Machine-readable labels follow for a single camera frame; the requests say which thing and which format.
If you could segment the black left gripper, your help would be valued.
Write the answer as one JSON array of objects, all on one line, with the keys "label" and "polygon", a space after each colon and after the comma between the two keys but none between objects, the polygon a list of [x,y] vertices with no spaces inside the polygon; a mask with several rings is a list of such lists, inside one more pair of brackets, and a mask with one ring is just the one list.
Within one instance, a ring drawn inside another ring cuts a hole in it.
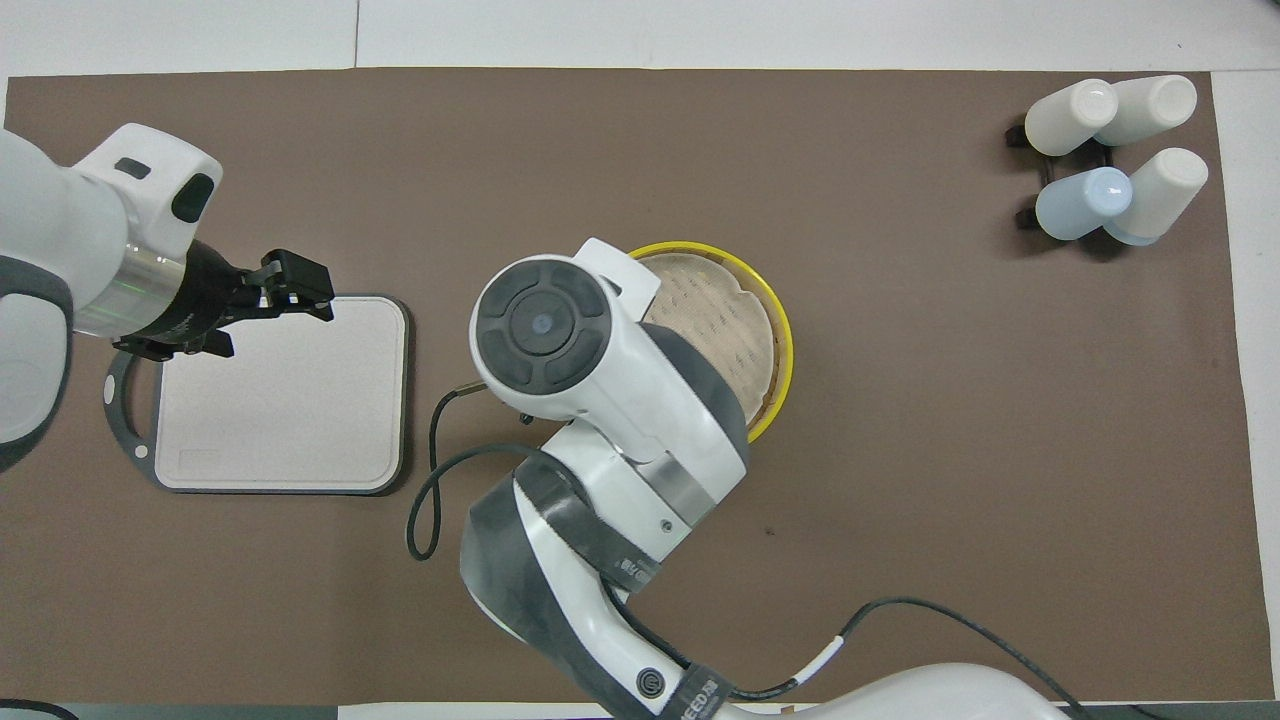
[{"label": "black left gripper", "polygon": [[233,340],[224,325],[298,313],[332,322],[334,299],[328,268],[297,252],[274,249],[250,273],[196,240],[173,300],[150,324],[150,338],[129,334],[113,340],[111,346],[150,361],[169,361],[178,354],[233,357]]}]

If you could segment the yellow rimmed bamboo steamer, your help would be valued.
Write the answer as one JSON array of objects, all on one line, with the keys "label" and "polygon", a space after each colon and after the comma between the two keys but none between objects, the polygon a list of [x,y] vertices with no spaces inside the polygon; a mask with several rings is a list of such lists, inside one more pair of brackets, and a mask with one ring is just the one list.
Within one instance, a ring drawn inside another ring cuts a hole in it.
[{"label": "yellow rimmed bamboo steamer", "polygon": [[754,293],[765,309],[771,319],[774,341],[774,370],[771,387],[765,395],[765,404],[758,413],[753,423],[748,423],[748,438],[754,442],[759,439],[778,416],[788,396],[795,369],[794,333],[787,313],[780,296],[764,279],[764,277],[741,258],[708,243],[692,241],[668,241],[650,243],[631,251],[631,258],[640,261],[655,254],[663,252],[689,252],[709,258],[728,269],[741,283],[741,286]]}]

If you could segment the grey cutting board dark rim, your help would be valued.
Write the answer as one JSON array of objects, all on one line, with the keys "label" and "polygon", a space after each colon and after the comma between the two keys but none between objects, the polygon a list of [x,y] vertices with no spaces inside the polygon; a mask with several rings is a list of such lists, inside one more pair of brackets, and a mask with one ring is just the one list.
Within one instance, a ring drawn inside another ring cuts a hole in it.
[{"label": "grey cutting board dark rim", "polygon": [[408,309],[385,295],[342,295],[334,318],[291,314],[230,327],[232,357],[161,363],[140,433],[127,407],[138,359],[108,369],[104,411],[125,457],[178,493],[379,495],[406,456]]}]

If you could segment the brown table mat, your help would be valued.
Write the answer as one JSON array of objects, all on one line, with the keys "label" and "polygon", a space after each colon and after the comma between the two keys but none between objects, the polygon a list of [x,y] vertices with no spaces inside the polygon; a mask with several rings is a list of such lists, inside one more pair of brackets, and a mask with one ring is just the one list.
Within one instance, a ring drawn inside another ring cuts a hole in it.
[{"label": "brown table mat", "polygon": [[750,688],[869,600],[992,628],[1080,700],[1271,696],[1233,278],[1208,82],[1174,132],[1210,183],[1167,236],[1057,246],[1004,132],[1042,73],[329,70],[26,78],[5,123],[60,163],[138,122],[225,169],[200,238],[270,249],[415,320],[404,479],[379,497],[174,495],[102,413],[79,338],[58,419],[0,474],[0,697],[101,703],[575,702],[404,519],[433,405],[474,377],[471,307],[507,264],[692,240],[794,327],[790,396],[746,478],[636,614]]}]

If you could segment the light blue plastic cup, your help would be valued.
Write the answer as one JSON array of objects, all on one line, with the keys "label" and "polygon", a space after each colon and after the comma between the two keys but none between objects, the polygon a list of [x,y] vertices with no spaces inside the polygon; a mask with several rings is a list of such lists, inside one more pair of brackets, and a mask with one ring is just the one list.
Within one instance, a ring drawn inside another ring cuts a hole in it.
[{"label": "light blue plastic cup", "polygon": [[1050,237],[1074,241],[1124,214],[1132,205],[1130,177],[1098,167],[1050,182],[1036,196],[1036,224]]}]

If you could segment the white plastic cup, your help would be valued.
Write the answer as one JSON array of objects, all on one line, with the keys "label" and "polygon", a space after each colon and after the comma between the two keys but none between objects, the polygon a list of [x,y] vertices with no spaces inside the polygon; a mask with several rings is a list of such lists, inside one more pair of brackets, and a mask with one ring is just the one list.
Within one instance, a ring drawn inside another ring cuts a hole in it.
[{"label": "white plastic cup", "polygon": [[1149,246],[1171,229],[1208,177],[1208,164],[1192,150],[1172,147],[1156,152],[1130,176],[1129,208],[1102,229],[1121,243]]},{"label": "white plastic cup", "polygon": [[1025,115],[1027,142],[1046,156],[1074,151],[1115,119],[1117,92],[1105,79],[1089,78],[1034,101]]},{"label": "white plastic cup", "polygon": [[1137,143],[1185,123],[1198,104],[1198,90],[1185,76],[1167,74],[1111,83],[1117,111],[1093,140],[1106,146]]}]

